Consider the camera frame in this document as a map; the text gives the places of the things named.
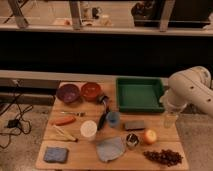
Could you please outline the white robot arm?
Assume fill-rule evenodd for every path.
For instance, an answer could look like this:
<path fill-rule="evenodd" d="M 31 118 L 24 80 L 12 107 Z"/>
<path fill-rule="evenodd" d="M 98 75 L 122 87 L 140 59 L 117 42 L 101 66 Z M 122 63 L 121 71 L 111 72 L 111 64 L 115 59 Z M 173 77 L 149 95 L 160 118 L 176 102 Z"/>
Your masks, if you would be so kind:
<path fill-rule="evenodd" d="M 193 104 L 213 118 L 211 83 L 211 73 L 203 66 L 173 73 L 168 79 L 169 88 L 160 97 L 165 109 L 164 127 L 172 127 L 188 104 Z"/>

